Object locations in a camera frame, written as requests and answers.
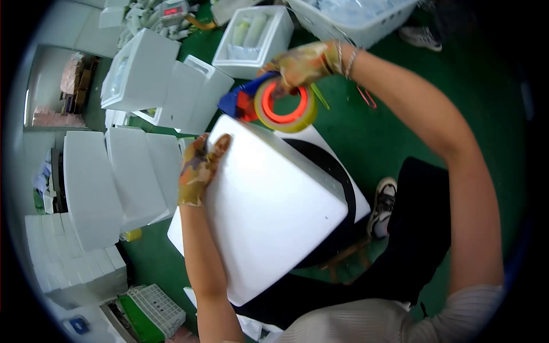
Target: bracelet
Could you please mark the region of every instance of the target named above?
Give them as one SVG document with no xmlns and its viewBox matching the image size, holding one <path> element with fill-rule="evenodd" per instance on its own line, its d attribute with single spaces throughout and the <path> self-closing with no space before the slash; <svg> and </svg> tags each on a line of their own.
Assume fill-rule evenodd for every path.
<svg viewBox="0 0 549 343">
<path fill-rule="evenodd" d="M 339 72 L 343 73 L 343 52 L 341 51 L 341 42 L 336 41 L 335 44 L 338 50 Z"/>
<path fill-rule="evenodd" d="M 359 49 L 355 47 L 355 50 L 353 50 L 352 55 L 349 58 L 349 62 L 347 62 L 347 69 L 345 70 L 345 74 L 343 74 L 347 80 L 350 80 L 349 76 L 351 74 L 352 64 L 355 62 L 355 58 L 358 55 L 358 52 L 359 52 Z"/>
</svg>

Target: blue tape dispenser handle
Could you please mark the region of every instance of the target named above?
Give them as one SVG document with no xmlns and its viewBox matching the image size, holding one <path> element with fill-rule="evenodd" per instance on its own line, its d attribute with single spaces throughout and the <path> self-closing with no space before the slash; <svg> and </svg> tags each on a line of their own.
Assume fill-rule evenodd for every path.
<svg viewBox="0 0 549 343">
<path fill-rule="evenodd" d="M 238 86 L 237 88 L 240 88 L 240 90 L 244 93 L 246 93 L 249 96 L 254 96 L 257 92 L 257 89 L 259 86 L 268 78 L 280 76 L 280 73 L 278 71 L 268 71 L 265 74 L 261 75 L 258 78 L 255 78 L 251 80 L 250 82 L 246 83 L 245 85 Z"/>
<path fill-rule="evenodd" d="M 248 83 L 245 83 L 243 85 L 234 87 L 230 92 L 223 95 L 221 99 L 219 99 L 219 103 L 217 104 L 217 108 L 222 110 L 224 113 L 228 114 L 229 116 L 236 118 L 236 107 L 237 107 L 237 99 L 238 99 L 238 93 L 244 92 L 250 97 L 253 97 L 255 93 L 257 92 L 257 89 L 259 86 L 268 78 L 279 76 L 280 73 L 278 71 L 268 71 L 265 74 L 261 75 L 258 78 L 255 78 L 251 80 Z"/>
</svg>

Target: shoe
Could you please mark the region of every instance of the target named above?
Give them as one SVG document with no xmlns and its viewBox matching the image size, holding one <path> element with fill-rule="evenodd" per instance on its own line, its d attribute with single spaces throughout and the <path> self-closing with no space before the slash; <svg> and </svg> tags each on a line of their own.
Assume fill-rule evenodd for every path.
<svg viewBox="0 0 549 343">
<path fill-rule="evenodd" d="M 399 36 L 406 43 L 418 48 L 427 48 L 434 52 L 442 51 L 442 44 L 437 42 L 428 27 L 404 26 L 399 30 Z"/>
<path fill-rule="evenodd" d="M 392 177 L 386 177 L 381 180 L 376 189 L 376 197 L 374 199 L 374 207 L 368 225 L 366 225 L 366 233 L 368 237 L 383 238 L 385 235 L 376 234 L 374 227 L 377 223 L 388 220 L 393 212 L 396 197 L 396 181 Z"/>
<path fill-rule="evenodd" d="M 435 3 L 433 2 L 433 0 L 419 0 L 419 2 L 417 3 L 417 7 L 427 12 L 435 11 Z"/>
</svg>

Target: hand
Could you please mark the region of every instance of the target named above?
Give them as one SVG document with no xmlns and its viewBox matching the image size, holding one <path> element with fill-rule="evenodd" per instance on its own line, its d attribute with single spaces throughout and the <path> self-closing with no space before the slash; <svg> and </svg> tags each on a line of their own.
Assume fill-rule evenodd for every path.
<svg viewBox="0 0 549 343">
<path fill-rule="evenodd" d="M 341 56 L 336 41 L 313 42 L 281 53 L 257 72 L 261 76 L 268 71 L 280 72 L 275 97 L 297 94 L 297 87 L 307 86 L 318 79 L 342 74 Z"/>
<path fill-rule="evenodd" d="M 185 149 L 179 176 L 178 204 L 202 207 L 206 186 L 214 179 L 219 159 L 231 143 L 229 134 L 222 135 L 209 153 L 204 150 L 207 133 Z"/>
</svg>

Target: orange tape core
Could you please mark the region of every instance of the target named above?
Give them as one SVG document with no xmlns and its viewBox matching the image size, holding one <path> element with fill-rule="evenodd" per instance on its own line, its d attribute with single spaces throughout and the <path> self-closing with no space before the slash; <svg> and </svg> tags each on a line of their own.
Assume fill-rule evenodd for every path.
<svg viewBox="0 0 549 343">
<path fill-rule="evenodd" d="M 263 108 L 265 116 L 277 124 L 288 124 L 301 117 L 303 113 L 305 113 L 307 102 L 309 102 L 309 97 L 305 87 L 298 87 L 299 95 L 301 96 L 301 101 L 299 101 L 298 108 L 296 108 L 292 113 L 284 116 L 277 115 L 273 112 L 273 104 L 275 101 L 271 98 L 271 93 L 275 90 L 275 87 L 276 81 L 271 82 L 265 88 L 265 92 L 261 97 L 261 107 Z"/>
</svg>

